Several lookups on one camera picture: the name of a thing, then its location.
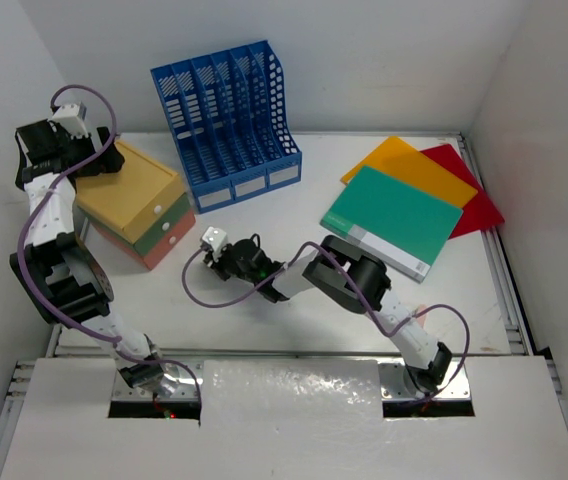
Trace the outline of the yellow drawer box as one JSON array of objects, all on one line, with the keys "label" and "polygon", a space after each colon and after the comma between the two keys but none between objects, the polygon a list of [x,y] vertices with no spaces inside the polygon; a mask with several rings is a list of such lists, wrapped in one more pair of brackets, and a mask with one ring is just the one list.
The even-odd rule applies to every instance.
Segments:
[{"label": "yellow drawer box", "polygon": [[118,140],[124,164],[117,173],[76,180],[76,204],[134,243],[185,193],[182,177],[133,145]]}]

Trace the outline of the pink bottom drawer box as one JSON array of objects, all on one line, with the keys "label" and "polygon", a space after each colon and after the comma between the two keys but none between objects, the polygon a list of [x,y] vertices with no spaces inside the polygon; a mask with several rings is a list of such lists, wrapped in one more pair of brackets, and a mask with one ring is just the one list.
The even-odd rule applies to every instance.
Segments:
[{"label": "pink bottom drawer box", "polygon": [[172,227],[164,232],[155,245],[146,255],[141,255],[134,248],[107,231],[105,227],[94,225],[94,228],[105,239],[113,245],[145,267],[147,270],[153,270],[177,245],[177,243],[185,236],[185,234],[194,226],[195,215],[192,211],[183,215]]}]

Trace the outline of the green folder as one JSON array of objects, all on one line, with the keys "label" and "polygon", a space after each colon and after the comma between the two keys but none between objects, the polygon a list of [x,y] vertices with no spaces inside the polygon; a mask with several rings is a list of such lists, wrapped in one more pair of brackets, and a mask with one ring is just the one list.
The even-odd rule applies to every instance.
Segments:
[{"label": "green folder", "polygon": [[364,167],[320,225],[421,283],[461,216],[460,208]]}]

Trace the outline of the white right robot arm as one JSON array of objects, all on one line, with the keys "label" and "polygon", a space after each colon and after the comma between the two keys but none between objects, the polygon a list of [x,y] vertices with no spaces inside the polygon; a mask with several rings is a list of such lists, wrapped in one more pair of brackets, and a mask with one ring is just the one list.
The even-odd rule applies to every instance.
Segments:
[{"label": "white right robot arm", "polygon": [[384,262],[334,235],[303,247],[312,252],[299,251],[291,261],[278,262],[266,255],[257,234],[232,243],[225,231],[210,227],[201,237],[204,263],[223,281],[244,281],[271,303],[315,289],[344,310],[367,316],[398,349],[414,388],[424,396],[435,395],[452,353],[401,304]]}]

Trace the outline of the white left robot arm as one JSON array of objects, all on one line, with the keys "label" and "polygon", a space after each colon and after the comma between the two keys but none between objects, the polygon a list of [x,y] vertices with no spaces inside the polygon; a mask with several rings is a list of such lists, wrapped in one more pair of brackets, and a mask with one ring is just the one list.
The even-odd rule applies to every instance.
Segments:
[{"label": "white left robot arm", "polygon": [[75,231],[77,179],[111,178],[125,164],[109,140],[109,129],[97,132],[100,149],[90,135],[76,138],[52,120],[17,128],[16,185],[28,197],[32,221],[21,236],[21,250],[10,255],[9,263],[46,322],[81,326],[115,360],[129,388],[156,394],[165,375],[159,351],[112,312],[110,281]]}]

